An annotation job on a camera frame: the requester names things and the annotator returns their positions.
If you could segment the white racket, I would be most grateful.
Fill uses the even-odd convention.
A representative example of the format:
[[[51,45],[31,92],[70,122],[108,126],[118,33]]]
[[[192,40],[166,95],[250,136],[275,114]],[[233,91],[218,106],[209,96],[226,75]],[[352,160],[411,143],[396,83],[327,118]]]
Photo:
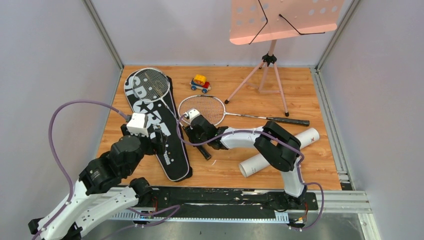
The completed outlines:
[[[138,100],[145,103],[157,102],[167,109],[176,133],[181,134],[186,130],[178,120],[179,115],[171,92],[171,81],[160,69],[155,67],[139,69],[133,74],[129,84]]]
[[[190,109],[196,109],[203,115],[211,124],[219,125],[225,116],[238,116],[255,119],[263,119],[274,121],[277,123],[292,124],[298,126],[309,127],[309,120],[292,119],[287,117],[272,117],[272,116],[257,116],[241,113],[228,112],[225,104],[215,96],[212,95],[192,95],[182,100],[178,106],[178,113],[184,114]]]

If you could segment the black racket cover bag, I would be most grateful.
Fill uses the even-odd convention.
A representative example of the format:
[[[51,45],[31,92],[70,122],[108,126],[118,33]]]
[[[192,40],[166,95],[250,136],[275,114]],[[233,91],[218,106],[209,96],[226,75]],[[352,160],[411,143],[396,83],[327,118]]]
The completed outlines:
[[[193,169],[190,165],[188,151],[185,144],[180,140],[183,133],[176,133],[174,124],[170,121],[172,117],[161,103],[146,103],[135,97],[130,87],[130,81],[135,72],[131,73],[124,81],[124,94],[133,112],[148,116],[147,127],[149,130],[161,129],[166,135],[165,153],[156,155],[165,176],[172,182],[180,182],[192,177]],[[168,78],[171,82],[171,94],[173,95],[172,79]]]

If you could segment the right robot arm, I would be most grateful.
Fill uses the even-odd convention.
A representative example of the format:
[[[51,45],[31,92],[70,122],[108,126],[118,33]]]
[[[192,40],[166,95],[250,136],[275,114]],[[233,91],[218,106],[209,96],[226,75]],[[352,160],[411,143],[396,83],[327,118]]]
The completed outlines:
[[[179,136],[183,143],[196,147],[206,144],[214,150],[254,148],[282,176],[295,174],[292,182],[286,178],[283,180],[286,204],[292,209],[298,209],[305,203],[308,187],[300,177],[301,171],[295,169],[305,158],[301,152],[301,141],[276,122],[269,120],[257,128],[241,129],[216,127],[201,114],[189,116],[184,113],[178,123],[183,119],[189,121],[189,127],[194,131],[194,137],[188,141]]]

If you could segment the white shuttlecock tube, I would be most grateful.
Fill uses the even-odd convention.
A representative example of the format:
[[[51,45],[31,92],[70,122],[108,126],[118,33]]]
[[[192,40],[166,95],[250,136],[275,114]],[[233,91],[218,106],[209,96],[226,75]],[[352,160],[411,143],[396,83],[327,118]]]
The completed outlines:
[[[320,139],[319,132],[311,127],[307,130],[295,135],[295,137],[300,141],[300,149],[311,145],[312,143],[318,141]],[[245,161],[242,161],[239,165],[239,169],[241,174],[247,178],[265,168],[270,166],[267,160],[259,153]]]

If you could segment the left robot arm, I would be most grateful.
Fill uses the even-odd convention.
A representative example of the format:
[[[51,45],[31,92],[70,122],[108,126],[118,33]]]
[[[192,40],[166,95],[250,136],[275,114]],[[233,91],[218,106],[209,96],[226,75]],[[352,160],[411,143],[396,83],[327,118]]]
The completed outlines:
[[[91,204],[132,175],[145,155],[164,153],[165,145],[166,136],[160,129],[146,135],[124,135],[109,151],[88,163],[71,196],[66,196],[47,216],[28,223],[31,234],[43,240],[80,240],[124,209],[137,204],[149,206],[153,189],[144,177],[133,179],[129,186],[101,204]]]

